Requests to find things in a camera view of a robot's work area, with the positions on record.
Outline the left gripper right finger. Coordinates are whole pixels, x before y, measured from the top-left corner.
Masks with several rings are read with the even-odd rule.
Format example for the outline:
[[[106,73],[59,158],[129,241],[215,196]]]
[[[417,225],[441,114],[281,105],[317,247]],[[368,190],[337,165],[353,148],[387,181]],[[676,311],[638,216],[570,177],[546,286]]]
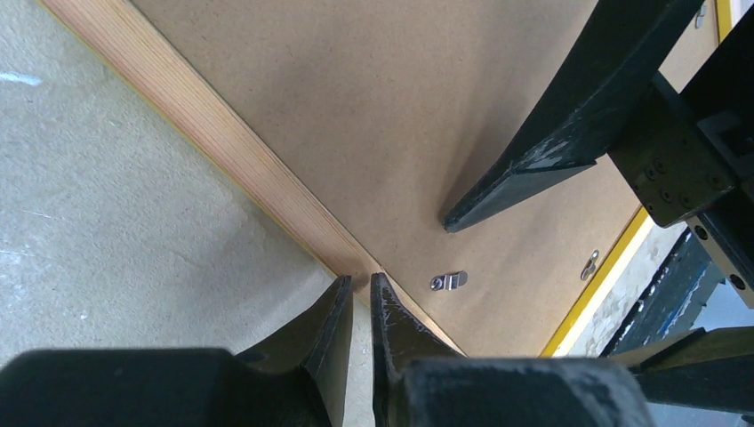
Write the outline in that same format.
[[[471,359],[370,284],[373,413],[379,426],[651,426],[644,394],[608,359]]]

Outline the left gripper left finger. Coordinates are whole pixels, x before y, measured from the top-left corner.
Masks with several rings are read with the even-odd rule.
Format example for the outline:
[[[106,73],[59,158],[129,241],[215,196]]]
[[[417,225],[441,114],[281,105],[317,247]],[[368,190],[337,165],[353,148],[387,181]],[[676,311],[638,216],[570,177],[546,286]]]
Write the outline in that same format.
[[[251,348],[33,350],[1,371],[4,426],[340,426],[352,281]]]

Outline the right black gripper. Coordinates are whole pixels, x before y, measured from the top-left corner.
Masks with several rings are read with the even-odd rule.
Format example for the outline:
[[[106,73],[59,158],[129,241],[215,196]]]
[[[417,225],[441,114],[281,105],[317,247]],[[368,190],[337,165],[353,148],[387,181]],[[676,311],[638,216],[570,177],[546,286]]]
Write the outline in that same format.
[[[682,92],[656,74],[701,6],[597,2],[508,147],[445,214],[444,230],[465,230],[591,168],[647,88],[609,157],[652,220],[685,223],[751,308],[752,7],[740,9]]]

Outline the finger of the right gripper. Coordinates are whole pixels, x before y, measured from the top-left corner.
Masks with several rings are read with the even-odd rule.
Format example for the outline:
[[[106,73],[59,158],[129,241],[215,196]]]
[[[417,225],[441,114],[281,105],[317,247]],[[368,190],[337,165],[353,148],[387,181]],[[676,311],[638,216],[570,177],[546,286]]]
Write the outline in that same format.
[[[652,403],[753,414],[753,328],[687,331],[615,354]]]

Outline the brown backing board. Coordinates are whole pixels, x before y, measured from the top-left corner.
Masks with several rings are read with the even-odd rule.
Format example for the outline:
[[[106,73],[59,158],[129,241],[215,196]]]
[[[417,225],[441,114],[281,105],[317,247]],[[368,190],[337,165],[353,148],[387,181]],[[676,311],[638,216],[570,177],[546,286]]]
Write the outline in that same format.
[[[638,209],[607,157],[462,232],[591,1],[140,1],[138,9],[471,357],[537,356]]]

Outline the yellow picture frame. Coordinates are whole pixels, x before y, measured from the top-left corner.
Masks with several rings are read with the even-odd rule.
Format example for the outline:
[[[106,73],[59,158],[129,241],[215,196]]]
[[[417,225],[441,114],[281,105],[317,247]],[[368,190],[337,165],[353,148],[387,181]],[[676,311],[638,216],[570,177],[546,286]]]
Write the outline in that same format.
[[[149,99],[332,273],[350,275],[361,287],[366,287],[369,277],[377,271],[387,273],[391,279],[379,262],[138,9],[138,2],[49,1],[46,7]],[[659,67],[676,87],[687,83],[717,44],[712,29],[694,28],[694,16]],[[467,354],[403,287],[393,284],[401,300],[433,332]],[[584,282],[580,296],[586,289]],[[553,339],[566,316],[541,354],[559,353]]]

